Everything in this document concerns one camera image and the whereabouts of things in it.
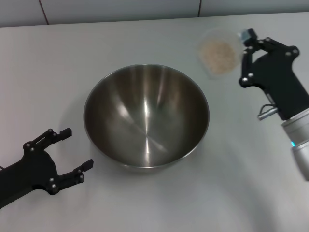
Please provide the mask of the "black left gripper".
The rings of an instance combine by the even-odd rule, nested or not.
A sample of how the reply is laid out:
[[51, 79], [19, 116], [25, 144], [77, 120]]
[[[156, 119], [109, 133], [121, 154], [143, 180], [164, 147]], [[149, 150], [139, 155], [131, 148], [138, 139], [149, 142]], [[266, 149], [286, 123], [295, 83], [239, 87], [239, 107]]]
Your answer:
[[0, 207], [3, 208], [30, 192], [41, 189], [50, 195], [84, 182], [84, 173], [93, 168], [92, 159], [72, 172], [58, 175], [56, 165], [45, 151], [47, 147], [72, 136], [70, 128], [59, 133], [48, 129], [23, 145], [24, 154], [18, 162], [0, 171]]

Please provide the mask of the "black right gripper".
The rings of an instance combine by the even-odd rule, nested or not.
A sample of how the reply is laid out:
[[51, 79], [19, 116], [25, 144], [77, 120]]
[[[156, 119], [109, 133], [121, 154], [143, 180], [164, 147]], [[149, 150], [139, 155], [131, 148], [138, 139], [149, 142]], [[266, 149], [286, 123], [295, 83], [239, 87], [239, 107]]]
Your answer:
[[[252, 28], [241, 32], [241, 41], [246, 48], [241, 62], [240, 86], [260, 88], [271, 98], [281, 120], [308, 109], [309, 94], [292, 70], [299, 49], [269, 37], [259, 39]], [[267, 53], [253, 62], [253, 54], [259, 50]]]

